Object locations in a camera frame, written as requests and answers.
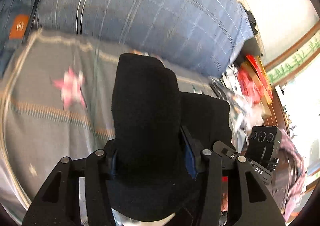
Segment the logo on orange tag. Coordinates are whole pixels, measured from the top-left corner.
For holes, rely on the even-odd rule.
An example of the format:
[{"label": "logo on orange tag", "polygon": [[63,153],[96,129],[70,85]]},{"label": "logo on orange tag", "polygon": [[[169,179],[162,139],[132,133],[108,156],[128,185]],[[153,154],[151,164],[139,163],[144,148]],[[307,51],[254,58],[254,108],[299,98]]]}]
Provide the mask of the logo on orange tag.
[{"label": "logo on orange tag", "polygon": [[22,39],[29,22],[29,16],[25,14],[19,14],[13,21],[13,25],[10,31],[9,40]]}]

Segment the red object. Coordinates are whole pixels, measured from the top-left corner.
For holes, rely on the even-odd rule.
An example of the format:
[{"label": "red object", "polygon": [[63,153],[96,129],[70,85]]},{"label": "red object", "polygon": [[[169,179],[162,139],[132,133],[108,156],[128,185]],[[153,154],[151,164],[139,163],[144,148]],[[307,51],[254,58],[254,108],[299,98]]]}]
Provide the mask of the red object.
[{"label": "red object", "polygon": [[252,55],[248,54],[248,55],[246,55],[246,58],[250,62],[251,66],[253,67],[253,69],[254,69],[255,73],[257,74],[259,80],[262,82],[264,88],[268,92],[270,98],[273,99],[272,91],[270,90],[268,82],[267,82],[265,76],[262,74],[260,66],[258,65],[255,57],[253,57]]},{"label": "red object", "polygon": [[243,68],[239,69],[238,81],[242,94],[251,98],[253,104],[258,104],[263,96],[263,86],[257,87],[254,81],[250,78],[248,72]]}]

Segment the pink cloth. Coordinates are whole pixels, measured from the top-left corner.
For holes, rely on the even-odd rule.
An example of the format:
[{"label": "pink cloth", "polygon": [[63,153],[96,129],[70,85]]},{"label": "pink cloth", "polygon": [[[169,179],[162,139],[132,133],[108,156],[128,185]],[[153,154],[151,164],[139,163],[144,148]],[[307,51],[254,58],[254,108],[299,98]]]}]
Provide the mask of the pink cloth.
[{"label": "pink cloth", "polygon": [[301,155],[298,153],[295,145],[288,137],[287,132],[284,129],[280,129],[282,133],[282,139],[280,148],[284,149],[287,153],[293,156],[297,167],[298,167],[298,176],[295,184],[289,189],[288,198],[285,205],[285,212],[284,212],[284,220],[287,221],[297,206],[297,203],[300,202],[302,197],[302,188],[303,183],[306,179],[306,171],[307,169],[304,167],[304,160]]}]

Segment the red bag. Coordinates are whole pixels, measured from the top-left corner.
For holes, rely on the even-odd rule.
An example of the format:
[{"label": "red bag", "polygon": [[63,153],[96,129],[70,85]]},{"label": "red bag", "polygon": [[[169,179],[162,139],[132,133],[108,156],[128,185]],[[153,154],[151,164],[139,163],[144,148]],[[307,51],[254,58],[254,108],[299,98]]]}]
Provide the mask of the red bag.
[{"label": "red bag", "polygon": [[258,104],[263,96],[264,87],[257,87],[248,72],[242,68],[238,71],[238,81],[242,94],[251,98],[253,104]]}]

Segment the black cloth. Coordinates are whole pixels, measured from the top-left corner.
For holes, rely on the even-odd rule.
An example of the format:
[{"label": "black cloth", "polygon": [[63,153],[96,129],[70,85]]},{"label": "black cloth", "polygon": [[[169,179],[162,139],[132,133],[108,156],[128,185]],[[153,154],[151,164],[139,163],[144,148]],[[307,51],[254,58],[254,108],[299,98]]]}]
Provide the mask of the black cloth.
[{"label": "black cloth", "polygon": [[152,57],[123,54],[112,97],[116,176],[106,181],[112,208],[137,221],[166,218],[190,206],[196,213],[204,175],[193,180],[185,167],[179,128],[211,148],[231,146],[229,104],[206,95],[179,92],[175,74]]}]

